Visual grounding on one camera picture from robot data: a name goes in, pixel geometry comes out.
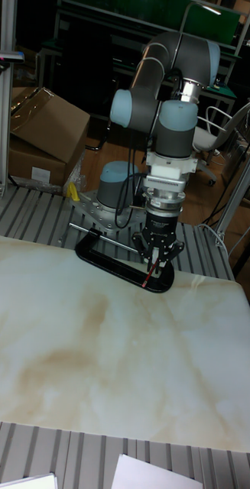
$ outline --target chair backrest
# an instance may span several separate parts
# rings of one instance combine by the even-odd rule
[[[225,124],[223,129],[225,129],[226,132],[219,133],[213,145],[214,148],[217,148],[221,146],[223,143],[225,143],[225,141],[228,139],[232,131],[236,128],[239,122],[246,116],[248,110],[250,110],[250,102],[248,102],[248,104],[244,105],[241,109],[239,109],[236,112],[236,114],[231,119],[229,119],[227,124]]]

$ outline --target black cable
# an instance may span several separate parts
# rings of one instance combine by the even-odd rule
[[[201,224],[206,224],[207,221],[210,221],[210,219],[212,217],[214,217],[216,214],[218,214],[219,212],[221,212],[225,207],[226,207],[227,204],[224,204],[224,206],[220,207],[220,209],[216,212],[212,212],[210,215],[209,215],[209,218],[207,217],[206,219],[204,219],[204,221],[201,222]]]
[[[127,178],[126,178],[124,181],[123,181],[123,183],[122,183],[122,187],[121,187],[121,191],[120,191],[120,193],[119,193],[118,202],[117,202],[116,211],[115,211],[115,225],[116,225],[116,226],[117,226],[117,228],[119,228],[119,229],[124,229],[124,228],[126,228],[126,226],[128,225],[129,221],[131,220],[131,216],[132,216],[132,213],[133,213],[133,210],[134,210],[134,209],[131,209],[130,214],[129,214],[129,217],[128,217],[128,221],[127,221],[127,222],[126,222],[126,223],[125,223],[123,226],[120,226],[120,225],[117,223],[117,218],[118,218],[118,216],[119,216],[119,215],[121,215],[121,214],[122,214],[122,211],[123,211],[123,209],[121,210],[121,209],[119,208],[119,206],[120,206],[120,202],[121,202],[121,198],[122,198],[122,193],[123,193],[124,188],[125,188],[125,184],[127,184],[127,183],[129,184],[129,180],[130,180],[131,178],[133,178],[133,179],[134,179],[136,176],[139,176],[140,178],[142,178],[143,176],[146,176],[146,174],[145,174],[145,173],[132,173],[132,174],[131,174],[131,175],[129,175],[129,176],[128,176],[128,177],[127,177]]]
[[[128,197],[132,142],[133,142],[133,131],[131,131],[131,137],[130,137],[129,149],[128,149],[128,175],[127,175],[127,178],[125,179],[125,182],[127,183],[127,185],[126,185],[126,189],[125,189],[125,196],[124,196],[124,199],[123,199],[122,207],[121,207],[121,210],[119,211],[119,215],[122,214],[122,212],[123,212],[123,210],[125,208],[125,201],[126,201],[126,199]]]
[[[156,107],[156,111],[155,111],[155,114],[154,114],[154,117],[152,119],[152,123],[151,123],[151,128],[149,130],[149,133],[148,133],[148,136],[147,136],[147,139],[146,139],[146,145],[145,145],[145,149],[144,149],[144,156],[142,158],[142,161],[141,161],[141,164],[143,164],[146,159],[147,159],[147,154],[148,154],[148,142],[149,140],[151,139],[151,135],[152,135],[152,131],[154,129],[154,123],[155,123],[155,119],[156,117],[158,116],[158,110],[159,110],[159,107],[161,105],[161,101],[158,100],[158,104],[157,104],[157,107]]]
[[[10,182],[11,182],[11,183],[12,183],[14,186],[19,186],[19,185],[17,184],[17,182],[15,182],[14,178],[12,178],[12,176],[10,175],[10,173],[8,174],[8,178],[9,178]]]

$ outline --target metal pole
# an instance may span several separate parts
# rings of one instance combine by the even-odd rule
[[[77,224],[73,224],[72,222],[69,223],[69,226],[71,228],[78,229],[78,231],[83,231],[88,233],[89,229],[83,228],[82,226],[78,226]],[[135,248],[131,248],[131,246],[127,246],[126,244],[119,243],[118,241],[114,241],[114,239],[107,238],[107,236],[101,235],[99,239],[102,239],[102,241],[106,241],[107,243],[110,243],[111,245],[114,246],[119,246],[120,248],[123,248],[124,250],[131,251],[132,253],[138,254],[138,251],[135,250]]]
[[[234,189],[232,195],[225,207],[224,212],[221,215],[221,218],[216,226],[215,231],[221,239],[224,239],[226,229],[229,226],[229,223],[232,220],[232,217],[235,214],[240,202],[242,201],[244,195],[247,192],[247,189],[250,186],[250,158],[246,164],[246,167]]]
[[[2,0],[1,51],[15,49],[17,0]],[[7,190],[13,64],[0,75],[0,199]]]

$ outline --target cardboard box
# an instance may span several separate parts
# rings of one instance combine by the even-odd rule
[[[89,115],[46,89],[13,89],[12,107],[9,173],[63,186],[84,151]]]

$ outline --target green panel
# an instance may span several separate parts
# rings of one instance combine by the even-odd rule
[[[190,0],[78,0],[78,2],[179,30]],[[221,12],[221,15],[216,15],[199,5],[193,5],[190,7],[184,31],[216,42],[231,44],[239,15],[232,11]]]
[[[232,11],[221,11],[221,15],[193,5],[190,8],[185,24],[185,32],[215,40],[218,43],[231,44],[239,22],[239,14]]]

